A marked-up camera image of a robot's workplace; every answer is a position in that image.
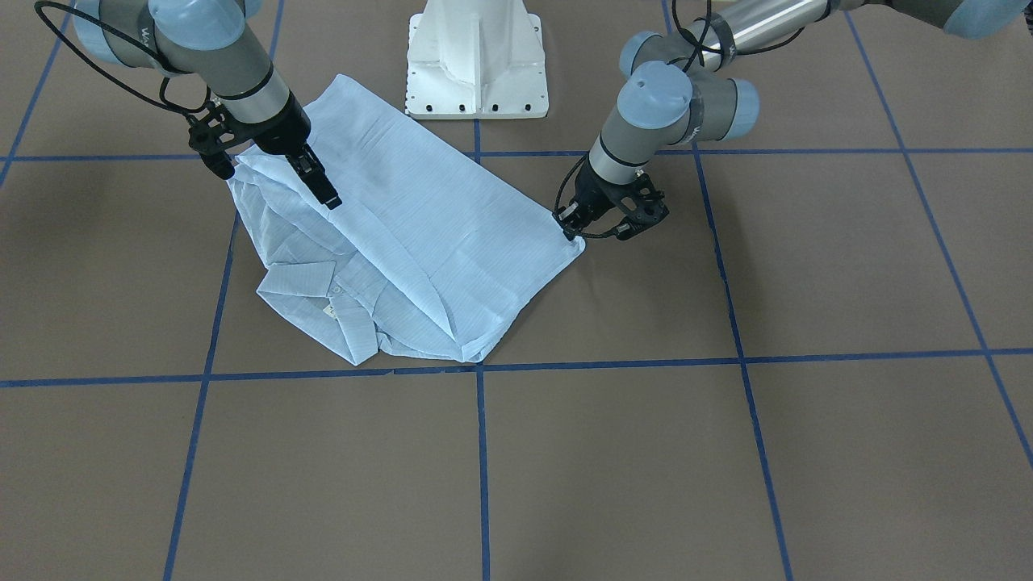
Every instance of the folded shirt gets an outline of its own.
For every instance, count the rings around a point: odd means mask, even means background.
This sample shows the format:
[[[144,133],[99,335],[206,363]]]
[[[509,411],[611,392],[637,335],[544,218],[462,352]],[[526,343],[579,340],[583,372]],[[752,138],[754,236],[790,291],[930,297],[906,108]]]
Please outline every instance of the folded shirt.
[[[353,365],[377,349],[481,361],[584,250],[547,210],[339,75],[306,108],[342,205],[252,147],[228,181],[269,270],[258,295]]]

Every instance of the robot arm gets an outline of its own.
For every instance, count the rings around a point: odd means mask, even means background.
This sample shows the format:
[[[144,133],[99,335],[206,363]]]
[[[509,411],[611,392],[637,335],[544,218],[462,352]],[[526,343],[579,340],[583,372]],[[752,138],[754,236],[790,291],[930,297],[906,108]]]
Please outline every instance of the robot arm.
[[[760,52],[835,10],[885,4],[965,38],[982,38],[1019,16],[1028,0],[741,0],[675,34],[636,34],[621,53],[627,83],[555,215],[568,238],[617,208],[609,233],[627,240],[667,215],[645,166],[665,146],[745,135],[759,97],[742,80],[714,74],[738,56]]]
[[[187,116],[190,147],[217,176],[233,175],[227,149],[254,140],[262,151],[285,156],[321,204],[330,209],[341,205],[307,143],[312,128],[308,116],[247,25],[261,0],[80,0],[77,7],[162,61],[76,18],[80,40],[97,58],[156,68],[166,77],[200,75],[215,98],[206,103],[204,118]]]

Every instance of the cloth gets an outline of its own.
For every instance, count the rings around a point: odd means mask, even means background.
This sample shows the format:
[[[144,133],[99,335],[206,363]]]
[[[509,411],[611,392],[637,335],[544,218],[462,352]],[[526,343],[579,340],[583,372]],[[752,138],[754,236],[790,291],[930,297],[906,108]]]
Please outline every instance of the cloth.
[[[585,248],[550,212],[347,77],[306,108],[342,205],[252,147],[228,181],[258,295],[353,365],[377,349],[481,361]]]

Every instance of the garment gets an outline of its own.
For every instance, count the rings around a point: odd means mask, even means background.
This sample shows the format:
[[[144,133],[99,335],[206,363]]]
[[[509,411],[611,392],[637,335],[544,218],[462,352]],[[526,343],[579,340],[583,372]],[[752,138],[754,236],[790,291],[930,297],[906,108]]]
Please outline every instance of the garment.
[[[354,365],[482,360],[583,250],[547,210],[347,77],[306,108],[342,205],[255,147],[228,182],[269,273],[258,295]]]

